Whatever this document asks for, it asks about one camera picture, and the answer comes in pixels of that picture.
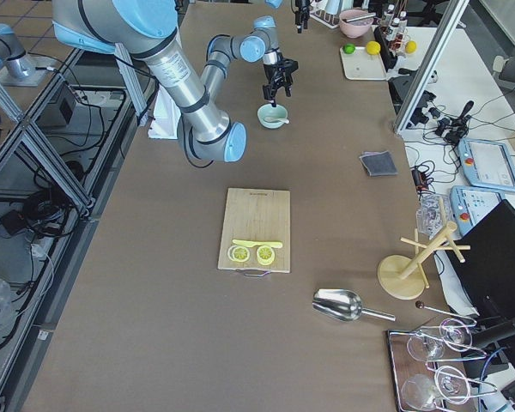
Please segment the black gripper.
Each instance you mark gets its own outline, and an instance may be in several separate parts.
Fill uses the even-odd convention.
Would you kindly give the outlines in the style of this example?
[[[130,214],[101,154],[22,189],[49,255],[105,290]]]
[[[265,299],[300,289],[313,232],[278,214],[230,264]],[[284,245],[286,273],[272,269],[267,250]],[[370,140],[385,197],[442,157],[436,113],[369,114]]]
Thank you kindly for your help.
[[[294,21],[297,33],[302,33],[308,27],[311,14],[310,0],[294,0]],[[276,93],[284,88],[287,97],[292,96],[292,74],[299,68],[299,63],[293,59],[282,58],[275,64],[265,64],[264,72],[268,83],[262,86],[264,99],[276,107]]]

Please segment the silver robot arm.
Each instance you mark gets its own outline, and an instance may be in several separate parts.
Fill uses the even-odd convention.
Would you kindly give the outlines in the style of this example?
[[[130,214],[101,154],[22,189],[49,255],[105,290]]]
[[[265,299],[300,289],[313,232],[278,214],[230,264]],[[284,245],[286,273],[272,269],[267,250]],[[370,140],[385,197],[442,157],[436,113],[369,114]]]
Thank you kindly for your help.
[[[264,65],[264,98],[276,102],[289,94],[297,61],[281,51],[272,16],[253,22],[249,34],[216,35],[207,47],[201,75],[191,66],[176,36],[178,12],[173,1],[55,1],[56,38],[71,47],[112,54],[117,44],[143,61],[180,110],[178,130],[186,156],[203,161],[238,161],[245,152],[246,129],[215,104],[233,60]]]
[[[264,3],[272,9],[278,9],[283,5],[283,0],[264,0]],[[289,6],[294,14],[294,24],[297,33],[302,33],[308,29],[308,22],[311,15],[310,0],[290,0]]]

